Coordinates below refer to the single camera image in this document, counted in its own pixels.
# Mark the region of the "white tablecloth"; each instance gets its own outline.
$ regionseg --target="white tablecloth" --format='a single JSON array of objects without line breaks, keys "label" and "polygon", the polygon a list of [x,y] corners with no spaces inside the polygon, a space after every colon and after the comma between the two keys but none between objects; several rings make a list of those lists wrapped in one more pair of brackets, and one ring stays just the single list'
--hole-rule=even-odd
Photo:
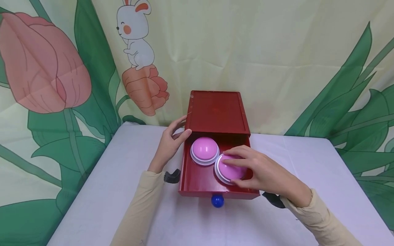
[{"label": "white tablecloth", "polygon": [[[48,245],[109,245],[164,129],[123,124]],[[252,148],[315,188],[364,246],[394,245],[394,237],[328,140],[252,134],[250,141]],[[182,150],[168,163],[169,172],[180,168]],[[317,246],[290,211],[262,196],[226,200],[217,209],[209,199],[182,197],[177,191],[178,184],[165,185],[146,245]]]}]

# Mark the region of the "blue knob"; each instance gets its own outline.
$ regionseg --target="blue knob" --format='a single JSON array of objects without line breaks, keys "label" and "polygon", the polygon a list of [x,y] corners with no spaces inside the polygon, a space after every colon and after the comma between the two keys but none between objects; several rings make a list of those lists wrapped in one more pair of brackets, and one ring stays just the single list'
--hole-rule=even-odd
[{"label": "blue knob", "polygon": [[211,198],[211,203],[214,207],[220,208],[224,205],[224,198],[222,195],[213,195]]}]

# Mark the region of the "hand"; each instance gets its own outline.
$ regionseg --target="hand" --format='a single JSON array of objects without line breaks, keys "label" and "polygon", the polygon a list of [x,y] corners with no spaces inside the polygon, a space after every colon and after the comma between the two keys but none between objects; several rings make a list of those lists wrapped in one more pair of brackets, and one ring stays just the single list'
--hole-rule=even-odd
[{"label": "hand", "polygon": [[174,120],[167,129],[163,131],[162,138],[160,139],[159,146],[149,165],[148,171],[161,173],[167,162],[175,155],[179,146],[188,139],[191,134],[191,129],[174,134],[177,129],[185,125],[184,120],[186,117],[187,115],[184,115]]},{"label": "hand", "polygon": [[253,171],[251,179],[231,180],[239,187],[284,196],[297,207],[306,207],[310,204],[312,193],[309,187],[268,156],[245,145],[234,147],[223,153],[243,158],[224,160],[224,163],[246,167]]}]

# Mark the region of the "pink tulip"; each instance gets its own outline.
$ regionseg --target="pink tulip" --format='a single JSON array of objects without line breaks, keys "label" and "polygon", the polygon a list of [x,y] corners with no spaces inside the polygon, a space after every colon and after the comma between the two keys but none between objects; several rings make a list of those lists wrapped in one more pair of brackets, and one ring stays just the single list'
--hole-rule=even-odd
[{"label": "pink tulip", "polygon": [[53,23],[25,13],[3,13],[0,53],[15,100],[37,113],[83,104],[91,82],[78,51]]}]

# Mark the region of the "rabbit cheek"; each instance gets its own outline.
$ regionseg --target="rabbit cheek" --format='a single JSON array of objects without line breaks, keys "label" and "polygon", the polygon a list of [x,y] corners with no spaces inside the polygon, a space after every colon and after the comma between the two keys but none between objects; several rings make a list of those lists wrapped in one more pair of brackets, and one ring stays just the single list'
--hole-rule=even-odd
[{"label": "rabbit cheek", "polygon": [[123,27],[123,31],[125,32],[125,34],[129,35],[131,33],[131,28],[128,25],[125,25]]}]

